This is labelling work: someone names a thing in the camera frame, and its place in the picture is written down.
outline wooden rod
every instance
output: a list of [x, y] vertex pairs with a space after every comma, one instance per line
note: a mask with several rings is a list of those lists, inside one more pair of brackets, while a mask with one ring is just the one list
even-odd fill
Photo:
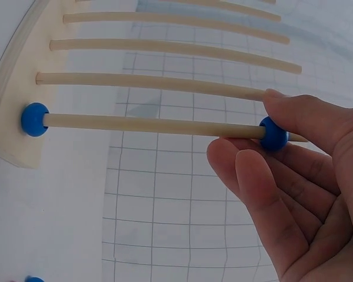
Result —
[[191, 4], [191, 5], [199, 5], [205, 6], [210, 8], [217, 8], [222, 10], [227, 10], [231, 12], [238, 12], [250, 16], [257, 16], [263, 19], [269, 19], [270, 21], [274, 22], [281, 22], [281, 17], [279, 15], [275, 15], [269, 12], [265, 12], [259, 9], [229, 3], [229, 2], [220, 2], [215, 0], [161, 0], [164, 2], [176, 2], [176, 3], [183, 3], [183, 4]]
[[[219, 136], [231, 138], [262, 139], [262, 126], [232, 125], [214, 122], [190, 122], [183, 120], [141, 119], [138, 117], [90, 116], [47, 114], [43, 123], [48, 127], [157, 132], [182, 135]], [[290, 134], [290, 141], [306, 142], [302, 136]]]
[[162, 22], [177, 25], [189, 25], [199, 28], [219, 29], [222, 31], [240, 33], [269, 41], [289, 44], [290, 39], [284, 35], [263, 31], [262, 29], [250, 28], [244, 25], [236, 25], [211, 19], [202, 19], [194, 16], [181, 16], [170, 14], [158, 14], [147, 12], [90, 12], [81, 14], [64, 15], [64, 23], [72, 22], [98, 22], [98, 21], [140, 21], [140, 22]]
[[276, 0], [260, 0], [260, 1], [268, 3], [268, 4], [276, 4]]
[[263, 101], [264, 90], [215, 82], [113, 73], [38, 73], [39, 85], [100, 85], [202, 93]]
[[295, 74], [302, 73], [302, 67], [294, 63], [235, 50], [178, 42], [145, 39], [66, 39], [51, 41], [50, 49], [52, 51], [71, 49], [110, 49], [177, 53], [243, 62], [250, 65], [264, 66], [266, 68]]

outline grid line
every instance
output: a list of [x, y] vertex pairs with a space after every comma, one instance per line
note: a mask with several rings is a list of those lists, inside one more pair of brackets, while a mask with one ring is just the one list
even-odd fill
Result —
[[253, 249], [259, 248], [262, 246], [246, 246], [246, 247], [161, 247], [161, 246], [144, 246], [144, 245], [132, 245], [132, 244], [122, 244], [122, 243], [115, 243], [118, 246], [127, 246], [127, 247], [141, 247], [141, 248], [154, 248], [154, 249], [173, 249], [173, 250], [223, 250], [223, 249]]
[[[102, 259], [104, 261], [112, 261], [115, 262], [115, 260], [108, 260], [108, 259]], [[132, 262], [128, 262], [128, 261], [116, 261], [117, 263], [125, 263], [125, 264], [133, 264], [133, 265], [137, 265], [137, 266], [152, 266], [149, 263], [132, 263]], [[164, 266], [164, 267], [180, 267], [180, 268], [202, 268], [202, 269], [213, 269], [213, 268], [218, 268], [218, 269], [223, 269], [223, 267], [211, 267], [211, 266], [170, 266], [170, 265], [166, 265], [166, 264], [153, 264], [153, 266]], [[253, 268], [256, 266], [228, 266], [227, 268]]]

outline blue plastic ring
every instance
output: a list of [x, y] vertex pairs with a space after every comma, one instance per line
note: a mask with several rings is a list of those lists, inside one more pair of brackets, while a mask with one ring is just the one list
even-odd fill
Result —
[[22, 130], [32, 137], [42, 136], [48, 129], [43, 125], [43, 118], [47, 113], [49, 113], [47, 107], [41, 103], [28, 105], [21, 115]]
[[278, 127], [269, 116], [263, 119], [259, 126], [265, 127], [265, 136], [260, 140], [260, 145], [265, 150], [278, 151], [288, 143], [289, 132]]
[[28, 276], [25, 279], [25, 282], [44, 282], [44, 281], [42, 279], [40, 279], [40, 278], [37, 278], [37, 277]]

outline wooden frame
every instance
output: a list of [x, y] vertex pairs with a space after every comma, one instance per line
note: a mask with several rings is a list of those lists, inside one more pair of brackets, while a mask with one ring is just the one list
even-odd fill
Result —
[[25, 135], [19, 121], [34, 101], [50, 105], [54, 86], [38, 86], [36, 73], [60, 72], [67, 52], [51, 52], [53, 38], [73, 38], [76, 26], [63, 24], [63, 15], [84, 11], [75, 0], [36, 0], [13, 35], [0, 61], [0, 157], [20, 167], [38, 167], [44, 138]]
[[98, 22], [98, 21], [140, 21], [140, 22], [162, 22], [177, 25], [189, 25], [199, 28], [211, 28], [222, 31], [234, 32], [265, 39], [281, 44], [289, 44], [287, 36], [273, 32], [263, 31], [262, 29], [250, 28], [244, 25], [236, 25], [211, 19], [202, 19], [194, 16], [180, 16], [170, 14], [156, 14], [147, 12], [90, 12], [80, 14], [64, 15], [64, 22]]
[[264, 90], [198, 80], [114, 73], [39, 73], [38, 85], [95, 85], [203, 93], [262, 101]]
[[67, 39], [51, 41], [50, 49], [52, 51], [109, 49], [177, 53], [248, 63], [250, 65], [264, 66], [266, 68], [282, 70], [294, 74], [302, 73], [302, 67], [294, 63], [235, 50], [178, 42], [144, 39]]
[[209, 0], [160, 0], [160, 1], [205, 6], [210, 8], [227, 10], [230, 12], [242, 13], [250, 16], [256, 16], [258, 18], [268, 19], [274, 22], [281, 22], [281, 17], [279, 15], [275, 15], [259, 9], [255, 9], [255, 8], [251, 8], [251, 7], [247, 7], [239, 4], [233, 4], [229, 2], [209, 1]]

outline skin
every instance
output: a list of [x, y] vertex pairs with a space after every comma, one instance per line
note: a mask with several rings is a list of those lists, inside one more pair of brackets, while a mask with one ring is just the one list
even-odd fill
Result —
[[247, 206], [280, 281], [353, 281], [353, 109], [268, 89], [271, 119], [327, 155], [217, 139], [208, 160]]

